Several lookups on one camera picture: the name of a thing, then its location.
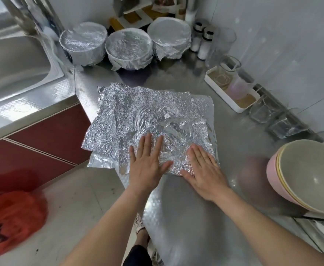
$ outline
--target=aluminum foil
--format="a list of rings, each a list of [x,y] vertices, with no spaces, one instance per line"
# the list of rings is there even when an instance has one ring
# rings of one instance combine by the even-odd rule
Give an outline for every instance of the aluminum foil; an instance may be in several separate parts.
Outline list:
[[[73,64],[95,65],[105,56],[107,29],[94,22],[83,22],[60,35],[60,45],[72,57]]]
[[[162,58],[179,59],[190,48],[191,28],[180,19],[160,17],[150,24],[147,33],[154,42],[154,53]]]
[[[127,28],[112,33],[105,44],[112,70],[120,68],[138,70],[152,61],[152,40],[149,35],[137,28]]]
[[[192,143],[204,147],[215,156],[213,145],[210,142],[212,131],[203,118],[168,118],[149,128],[140,129],[120,138],[119,143],[119,174],[128,174],[130,170],[129,146],[134,147],[135,154],[141,136],[148,132],[152,134],[152,142],[160,136],[164,136],[163,148],[160,153],[160,163],[174,161],[167,174],[179,175],[184,169],[193,173],[190,161],[186,156],[186,150]]]
[[[98,116],[82,144],[82,148],[93,151],[89,167],[114,168],[118,165],[120,137],[170,117],[204,118],[214,129],[214,106],[209,96],[118,83],[102,87],[99,92]],[[211,143],[216,145],[214,131]]]

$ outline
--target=red plastic bag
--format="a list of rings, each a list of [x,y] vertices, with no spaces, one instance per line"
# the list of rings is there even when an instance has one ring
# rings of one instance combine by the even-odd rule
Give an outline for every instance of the red plastic bag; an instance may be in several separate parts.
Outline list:
[[[42,228],[47,216],[48,203],[41,192],[0,195],[0,255]]]

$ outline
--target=sink basin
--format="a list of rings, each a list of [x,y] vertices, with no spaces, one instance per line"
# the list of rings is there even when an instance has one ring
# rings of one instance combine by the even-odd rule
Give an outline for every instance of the sink basin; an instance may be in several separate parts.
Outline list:
[[[0,39],[0,101],[64,75],[43,41],[17,35]]]

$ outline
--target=tiled floor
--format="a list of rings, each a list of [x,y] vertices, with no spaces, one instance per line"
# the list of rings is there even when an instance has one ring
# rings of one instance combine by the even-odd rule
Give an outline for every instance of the tiled floor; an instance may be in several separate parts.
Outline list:
[[[0,256],[0,266],[56,266],[124,191],[114,170],[87,168],[86,163],[44,188],[49,216],[44,227]],[[128,254],[136,239],[132,228]]]

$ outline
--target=white storage tray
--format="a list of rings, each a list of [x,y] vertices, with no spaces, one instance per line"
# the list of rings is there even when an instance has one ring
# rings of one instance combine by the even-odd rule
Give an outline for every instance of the white storage tray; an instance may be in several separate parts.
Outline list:
[[[239,107],[238,104],[235,103],[234,100],[232,100],[232,98],[230,96],[227,95],[227,93],[225,93],[210,77],[209,77],[209,73],[213,72],[217,70],[217,66],[215,66],[214,68],[211,68],[210,70],[208,70],[205,74],[205,82],[233,109],[235,110],[235,112],[237,113],[242,113],[244,110],[246,110],[247,108],[249,108],[250,106],[252,106],[254,104],[254,102],[258,101],[259,98],[261,97],[258,92],[256,92],[254,89],[249,89],[248,94],[252,95],[256,100],[250,104],[247,108],[241,108]]]

